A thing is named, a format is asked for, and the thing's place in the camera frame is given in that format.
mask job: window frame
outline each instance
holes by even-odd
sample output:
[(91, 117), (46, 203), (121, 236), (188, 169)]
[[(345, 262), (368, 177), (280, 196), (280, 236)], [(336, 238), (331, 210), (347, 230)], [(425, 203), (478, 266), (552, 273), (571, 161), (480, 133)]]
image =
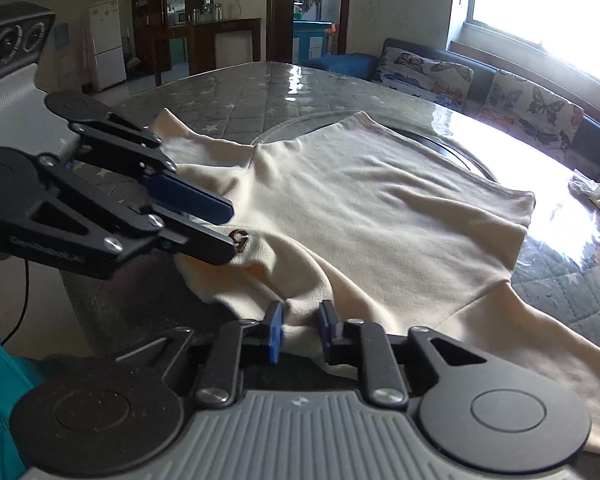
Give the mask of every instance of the window frame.
[(596, 81), (597, 83), (600, 84), (600, 79), (598, 79), (597, 77), (587, 73), (587, 72), (583, 72), (582, 70), (580, 70), (579, 68), (577, 68), (576, 66), (572, 65), (571, 63), (569, 63), (568, 61), (564, 61), (558, 57), (555, 57), (553, 54), (551, 54), (547, 49), (545, 49), (544, 46), (542, 46), (541, 43), (533, 43), (532, 41), (528, 41), (525, 40), (524, 38), (520, 38), (519, 36), (516, 36), (515, 34), (511, 34), (510, 32), (506, 32), (504, 30), (501, 30), (500, 28), (496, 28), (496, 27), (491, 27), (491, 25), (488, 25), (487, 23), (484, 22), (480, 22), (478, 20), (474, 19), (474, 10), (475, 10), (475, 0), (469, 0), (468, 1), (468, 5), (467, 5), (467, 11), (466, 11), (466, 20), (465, 23), (470, 23), (471, 25), (475, 25), (476, 27), (481, 27), (484, 28), (486, 30), (491, 30), (493, 32), (497, 32), (498, 34), (501, 34), (503, 36), (506, 36), (507, 38), (511, 38), (512, 40), (516, 40), (519, 41), (520, 43), (524, 43), (527, 46), (530, 46), (536, 50), (539, 50), (540, 52), (542, 52), (543, 54), (547, 54), (548, 56), (553, 57), (554, 59), (557, 59), (558, 61), (560, 61), (561, 63), (564, 63), (565, 65), (568, 65), (570, 68), (573, 68), (574, 70), (576, 70), (577, 72), (586, 75), (587, 77), (590, 77), (593, 79), (593, 81)]

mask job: metal screw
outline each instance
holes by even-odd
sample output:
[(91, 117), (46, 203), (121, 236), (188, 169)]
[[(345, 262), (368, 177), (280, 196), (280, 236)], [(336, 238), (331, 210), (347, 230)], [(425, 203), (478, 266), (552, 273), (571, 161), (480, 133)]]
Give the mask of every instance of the metal screw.
[(124, 250), (122, 243), (117, 238), (112, 238), (112, 237), (105, 238), (104, 246), (112, 253), (121, 253)]
[(151, 224), (152, 226), (160, 229), (164, 227), (164, 222), (162, 221), (162, 218), (160, 218), (158, 215), (149, 215), (148, 219), (149, 224)]
[(53, 160), (50, 156), (48, 155), (43, 155), (41, 156), (38, 161), (40, 162), (40, 164), (42, 164), (43, 166), (48, 166), (48, 167), (52, 167), (56, 165), (55, 160)]
[(229, 400), (229, 393), (221, 388), (202, 388), (198, 390), (196, 397), (205, 404), (222, 404)]
[(395, 406), (404, 400), (404, 393), (395, 388), (378, 388), (371, 393), (371, 398), (383, 406)]

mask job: white refrigerator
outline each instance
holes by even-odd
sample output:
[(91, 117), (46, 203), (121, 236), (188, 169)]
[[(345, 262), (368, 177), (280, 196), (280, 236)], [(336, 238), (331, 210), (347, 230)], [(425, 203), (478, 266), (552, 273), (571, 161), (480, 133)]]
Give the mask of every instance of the white refrigerator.
[(89, 7), (86, 25), (91, 84), (101, 91), (126, 79), (118, 0)]

